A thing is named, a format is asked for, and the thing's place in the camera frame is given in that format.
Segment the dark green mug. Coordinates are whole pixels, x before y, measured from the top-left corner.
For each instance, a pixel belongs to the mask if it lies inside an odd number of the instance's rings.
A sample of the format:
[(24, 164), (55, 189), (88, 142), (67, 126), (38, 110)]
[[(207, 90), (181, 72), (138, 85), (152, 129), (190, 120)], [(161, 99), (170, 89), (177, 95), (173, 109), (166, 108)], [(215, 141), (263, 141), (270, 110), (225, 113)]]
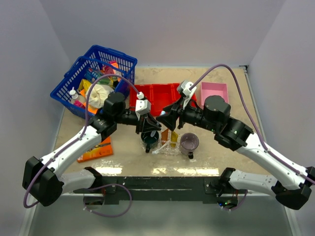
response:
[(156, 131), (153, 136), (151, 134), (152, 132), (141, 133), (141, 141), (146, 153), (158, 145), (159, 133)]

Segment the grey-purple mug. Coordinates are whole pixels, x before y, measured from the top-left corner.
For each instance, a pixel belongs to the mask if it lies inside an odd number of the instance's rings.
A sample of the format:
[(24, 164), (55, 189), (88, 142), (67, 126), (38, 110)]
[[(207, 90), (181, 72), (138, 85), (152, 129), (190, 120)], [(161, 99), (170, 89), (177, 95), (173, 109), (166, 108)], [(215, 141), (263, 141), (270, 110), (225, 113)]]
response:
[(199, 146), (199, 138), (193, 133), (185, 133), (180, 139), (180, 152), (183, 155), (188, 156), (189, 159), (193, 159), (193, 153)]

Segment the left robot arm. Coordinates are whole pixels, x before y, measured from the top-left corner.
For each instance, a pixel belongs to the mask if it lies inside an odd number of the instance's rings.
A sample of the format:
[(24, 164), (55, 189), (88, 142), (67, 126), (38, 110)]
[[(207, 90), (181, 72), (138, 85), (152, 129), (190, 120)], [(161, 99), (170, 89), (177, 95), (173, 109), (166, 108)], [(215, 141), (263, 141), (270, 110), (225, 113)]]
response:
[(27, 204), (28, 195), (46, 207), (64, 193), (78, 189), (98, 192), (102, 187), (102, 176), (93, 168), (84, 168), (71, 174), (66, 174), (65, 171), (85, 152), (111, 136), (118, 124), (135, 126), (137, 134), (161, 130), (161, 125), (150, 113), (149, 101), (142, 93), (139, 96), (136, 109), (131, 111), (126, 109), (122, 93), (111, 93), (103, 107), (86, 122), (78, 134), (40, 159), (31, 157), (25, 164), (22, 181), (22, 187), (26, 190), (24, 207), (30, 207)]

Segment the orange toothpaste tube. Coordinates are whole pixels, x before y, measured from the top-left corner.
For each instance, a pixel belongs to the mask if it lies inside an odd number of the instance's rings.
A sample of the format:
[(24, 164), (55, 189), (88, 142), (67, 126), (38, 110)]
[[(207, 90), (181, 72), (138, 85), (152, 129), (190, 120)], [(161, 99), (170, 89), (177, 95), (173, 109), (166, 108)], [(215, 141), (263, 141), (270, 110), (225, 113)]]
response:
[(168, 141), (168, 132), (168, 128), (161, 132), (161, 145), (166, 144), (166, 142)]

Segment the clear textured acrylic holder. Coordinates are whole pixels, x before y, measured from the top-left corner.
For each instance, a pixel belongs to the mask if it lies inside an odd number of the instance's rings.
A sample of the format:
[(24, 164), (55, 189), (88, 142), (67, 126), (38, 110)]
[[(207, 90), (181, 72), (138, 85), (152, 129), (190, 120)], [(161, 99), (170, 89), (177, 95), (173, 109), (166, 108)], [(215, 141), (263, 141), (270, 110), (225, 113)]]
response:
[(179, 154), (181, 154), (179, 141), (177, 141), (177, 145), (175, 148), (172, 148), (170, 146), (170, 140), (167, 141), (166, 143), (167, 143), (167, 146), (165, 148), (163, 148), (158, 154), (164, 154), (164, 155), (179, 155)]

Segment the white toothbrush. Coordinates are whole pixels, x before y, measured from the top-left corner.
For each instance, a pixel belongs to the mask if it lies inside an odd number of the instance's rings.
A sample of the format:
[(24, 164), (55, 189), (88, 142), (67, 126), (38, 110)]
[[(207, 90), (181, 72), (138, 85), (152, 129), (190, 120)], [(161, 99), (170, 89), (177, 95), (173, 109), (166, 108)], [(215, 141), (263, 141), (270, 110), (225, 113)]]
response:
[(167, 146), (167, 143), (165, 143), (164, 145), (162, 145), (161, 147), (159, 147), (158, 149), (152, 151), (152, 154), (158, 154), (163, 148), (165, 148)]

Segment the yellow toothpaste tube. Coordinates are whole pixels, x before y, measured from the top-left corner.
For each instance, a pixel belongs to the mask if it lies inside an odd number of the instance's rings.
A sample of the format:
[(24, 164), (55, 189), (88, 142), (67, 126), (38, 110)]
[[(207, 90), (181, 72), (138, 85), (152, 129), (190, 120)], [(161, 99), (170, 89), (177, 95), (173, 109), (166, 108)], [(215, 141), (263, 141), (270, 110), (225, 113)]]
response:
[(170, 136), (170, 146), (172, 148), (175, 148), (177, 145), (177, 141), (178, 141), (178, 134), (175, 131), (172, 131), (171, 136)]

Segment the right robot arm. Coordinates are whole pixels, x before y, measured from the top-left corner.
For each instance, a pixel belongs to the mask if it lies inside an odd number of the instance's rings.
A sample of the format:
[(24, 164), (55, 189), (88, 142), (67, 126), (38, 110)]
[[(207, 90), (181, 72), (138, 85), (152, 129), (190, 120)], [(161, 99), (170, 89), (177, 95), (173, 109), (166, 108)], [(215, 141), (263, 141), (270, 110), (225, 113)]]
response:
[(268, 175), (245, 173), (227, 168), (218, 184), (222, 192), (251, 190), (268, 194), (293, 210), (299, 210), (312, 193), (315, 183), (314, 167), (303, 167), (266, 144), (261, 135), (249, 126), (230, 116), (231, 106), (225, 100), (212, 95), (206, 98), (203, 108), (184, 106), (180, 98), (163, 108), (157, 121), (168, 129), (182, 128), (185, 123), (212, 131), (221, 146), (251, 159), (268, 172)]

